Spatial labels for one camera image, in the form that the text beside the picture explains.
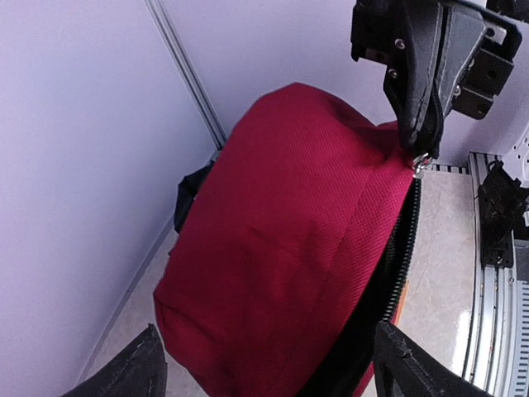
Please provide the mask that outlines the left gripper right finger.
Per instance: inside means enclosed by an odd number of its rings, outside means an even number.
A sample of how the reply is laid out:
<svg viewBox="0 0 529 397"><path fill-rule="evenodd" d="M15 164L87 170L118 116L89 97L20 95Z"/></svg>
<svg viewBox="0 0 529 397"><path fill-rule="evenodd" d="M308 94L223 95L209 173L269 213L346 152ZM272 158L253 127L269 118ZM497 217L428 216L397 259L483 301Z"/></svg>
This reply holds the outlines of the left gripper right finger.
<svg viewBox="0 0 529 397"><path fill-rule="evenodd" d="M457 376L391 323L377 324L374 378L378 396L472 397L488 393Z"/></svg>

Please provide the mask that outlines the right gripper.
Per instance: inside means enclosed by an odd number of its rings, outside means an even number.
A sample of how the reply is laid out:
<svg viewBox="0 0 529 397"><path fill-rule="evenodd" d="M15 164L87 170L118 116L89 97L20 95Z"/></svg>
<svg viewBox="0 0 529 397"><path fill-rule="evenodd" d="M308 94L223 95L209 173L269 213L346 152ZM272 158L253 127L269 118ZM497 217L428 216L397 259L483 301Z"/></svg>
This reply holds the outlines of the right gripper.
<svg viewBox="0 0 529 397"><path fill-rule="evenodd" d="M522 34L470 1L358 1L351 56L385 65L386 94L403 145L440 154L452 111L484 118L513 70Z"/></svg>

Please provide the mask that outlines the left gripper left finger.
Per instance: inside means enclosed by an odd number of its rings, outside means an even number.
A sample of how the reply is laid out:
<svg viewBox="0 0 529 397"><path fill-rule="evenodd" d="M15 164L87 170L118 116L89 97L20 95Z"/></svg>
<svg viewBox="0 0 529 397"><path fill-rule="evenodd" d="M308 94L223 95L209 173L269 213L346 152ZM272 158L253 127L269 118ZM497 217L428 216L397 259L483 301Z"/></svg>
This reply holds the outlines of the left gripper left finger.
<svg viewBox="0 0 529 397"><path fill-rule="evenodd" d="M64 397L165 397L168 365L154 324Z"/></svg>

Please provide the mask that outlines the orange treehouse book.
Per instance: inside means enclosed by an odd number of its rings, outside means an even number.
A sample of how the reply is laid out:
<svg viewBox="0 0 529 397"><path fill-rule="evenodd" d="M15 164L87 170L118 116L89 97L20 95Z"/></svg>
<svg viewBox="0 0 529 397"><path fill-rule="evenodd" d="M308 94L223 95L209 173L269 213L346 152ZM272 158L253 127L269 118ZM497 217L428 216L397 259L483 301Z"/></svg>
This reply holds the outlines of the orange treehouse book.
<svg viewBox="0 0 529 397"><path fill-rule="evenodd" d="M395 314L393 315L392 324L394 324L394 325L398 325L399 322L400 322L400 319L402 317L403 309L404 309L404 306L405 306L405 303L406 303L408 288L409 288L409 280L406 280L406 282L405 282L405 284L403 286L403 290L402 290L402 292L400 294L400 298L399 298L399 301L398 301L398 306L396 308Z"/></svg>

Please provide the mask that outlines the red backpack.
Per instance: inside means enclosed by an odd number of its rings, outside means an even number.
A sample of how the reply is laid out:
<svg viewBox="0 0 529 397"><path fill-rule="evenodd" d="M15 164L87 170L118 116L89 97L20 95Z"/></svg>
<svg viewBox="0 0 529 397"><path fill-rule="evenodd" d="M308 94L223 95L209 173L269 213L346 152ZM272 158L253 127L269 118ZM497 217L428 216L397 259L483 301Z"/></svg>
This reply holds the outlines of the red backpack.
<svg viewBox="0 0 529 397"><path fill-rule="evenodd" d="M384 290L368 291L412 167L375 125L306 84L234 127L155 293L166 351L210 396L360 396Z"/></svg>

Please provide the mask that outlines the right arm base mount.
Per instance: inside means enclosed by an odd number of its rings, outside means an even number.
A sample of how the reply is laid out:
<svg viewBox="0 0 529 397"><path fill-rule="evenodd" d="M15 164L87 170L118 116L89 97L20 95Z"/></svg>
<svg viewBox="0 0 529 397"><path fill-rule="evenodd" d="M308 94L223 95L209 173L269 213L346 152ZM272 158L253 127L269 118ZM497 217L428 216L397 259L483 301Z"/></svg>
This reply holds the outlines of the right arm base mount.
<svg viewBox="0 0 529 397"><path fill-rule="evenodd" d="M527 208L528 188L512 179L496 160L478 188L480 262L482 266L512 268L512 232Z"/></svg>

